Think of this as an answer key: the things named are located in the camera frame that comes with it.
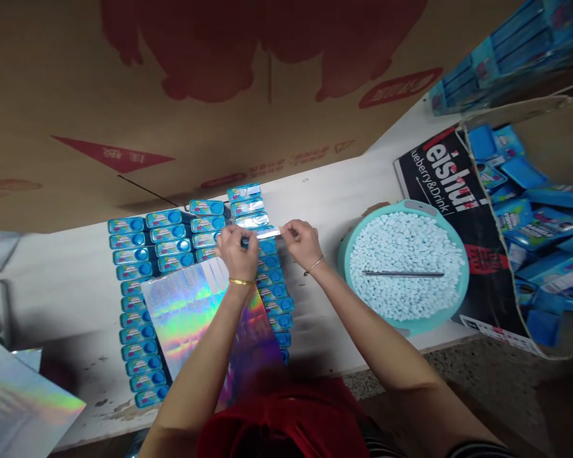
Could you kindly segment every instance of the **gold bracelet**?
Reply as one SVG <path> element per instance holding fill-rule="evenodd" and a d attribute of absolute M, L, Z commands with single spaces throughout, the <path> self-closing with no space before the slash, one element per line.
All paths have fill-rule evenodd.
<path fill-rule="evenodd" d="M 314 269 L 314 267 L 316 267 L 319 264 L 319 262 L 321 262 L 323 260 L 324 257 L 325 257 L 325 255 L 323 254 L 320 257 L 320 259 L 314 263 L 314 265 L 312 267 L 310 267 L 308 270 L 306 270 L 304 272 L 304 277 L 307 277 L 310 274 L 310 270 Z"/>
<path fill-rule="evenodd" d="M 229 277 L 229 282 L 233 283 L 233 284 L 243 284 L 246 286 L 251 286 L 251 285 L 255 284 L 254 280 L 236 280 L 236 279 L 233 279 L 231 277 Z"/>

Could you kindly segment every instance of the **teal bowl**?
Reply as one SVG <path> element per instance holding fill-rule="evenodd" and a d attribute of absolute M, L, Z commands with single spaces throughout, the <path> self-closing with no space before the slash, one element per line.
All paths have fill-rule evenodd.
<path fill-rule="evenodd" d="M 361 230 L 374 218 L 381 215 L 394 213 L 394 212 L 404 212 L 404 213 L 415 213 L 420 216 L 427 216 L 434 218 L 437 221 L 437 225 L 442 229 L 445 229 L 448 233 L 448 238 L 450 241 L 454 242 L 462 250 L 462 258 L 465 264 L 460 267 L 460 280 L 456 286 L 458 292 L 458 300 L 454 302 L 452 307 L 444 310 L 438 310 L 435 314 L 431 315 L 429 318 L 420 318 L 415 320 L 406 321 L 396 321 L 385 316 L 382 316 L 389 324 L 395 328 L 409 331 L 409 337 L 416 334 L 421 334 L 424 332 L 431 331 L 438 326 L 441 326 L 446 321 L 452 318 L 460 307 L 465 294 L 467 293 L 467 286 L 469 286 L 469 261 L 467 259 L 467 252 L 465 251 L 465 246 L 462 240 L 454 228 L 448 223 L 439 211 L 430 205 L 424 204 L 417 200 L 402 200 L 398 204 L 388 205 L 386 207 L 379 208 L 368 214 L 359 224 L 352 228 L 342 239 L 339 250 L 337 252 L 337 270 L 342 276 L 346 283 L 354 289 L 352 278 L 350 277 L 350 254 L 352 253 L 352 248 Z"/>

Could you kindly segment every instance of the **red triangle print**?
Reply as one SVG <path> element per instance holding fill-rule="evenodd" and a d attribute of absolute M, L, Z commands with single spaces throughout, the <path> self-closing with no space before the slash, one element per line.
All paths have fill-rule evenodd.
<path fill-rule="evenodd" d="M 80 151 L 84 155 L 95 159 L 98 162 L 107 165 L 119 173 L 129 173 L 135 170 L 145 169 L 152 165 L 157 165 L 162 162 L 174 160 L 174 158 L 156 155 L 153 153 L 144 153 L 142 151 L 135 151 L 133 149 L 118 148 L 116 146 L 103 145 L 99 143 L 91 143 L 83 140 L 74 140 L 64 137 L 56 137 L 52 135 L 55 140 Z"/>
<path fill-rule="evenodd" d="M 348 140 L 347 142 L 336 143 L 335 145 L 336 153 L 341 153 L 348 146 L 352 145 L 354 142 L 355 142 L 354 140 Z"/>

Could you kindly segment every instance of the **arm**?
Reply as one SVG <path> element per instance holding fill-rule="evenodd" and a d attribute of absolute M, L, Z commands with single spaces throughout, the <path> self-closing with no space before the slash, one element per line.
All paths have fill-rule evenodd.
<path fill-rule="evenodd" d="M 241 247 L 250 237 L 249 250 Z M 224 228 L 216 252 L 230 278 L 254 281 L 258 240 L 237 226 Z M 229 284 L 208 330 L 180 370 L 140 450 L 140 458 L 193 457 L 197 435 L 215 411 L 231 347 L 252 286 Z"/>
<path fill-rule="evenodd" d="M 293 220 L 283 227 L 282 236 L 301 267 L 308 269 L 321 258 L 318 231 L 309 223 Z M 465 440 L 500 443 L 413 345 L 370 309 L 325 260 L 310 274 L 329 298 L 369 368 L 393 394 L 429 456 L 444 457 Z"/>

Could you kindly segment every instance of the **silver bracelet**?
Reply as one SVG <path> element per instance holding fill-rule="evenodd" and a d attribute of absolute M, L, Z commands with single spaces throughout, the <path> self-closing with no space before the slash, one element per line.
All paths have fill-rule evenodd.
<path fill-rule="evenodd" d="M 310 270 L 314 269 L 314 267 L 316 267 L 316 266 L 318 265 L 318 263 L 323 260 L 324 257 L 325 257 L 325 255 L 323 254 L 323 255 L 320 257 L 320 259 L 314 263 L 314 265 L 313 265 L 312 267 L 310 267 L 308 270 L 306 270 L 306 271 L 304 272 L 304 277 L 307 277 L 307 276 L 310 274 Z"/>

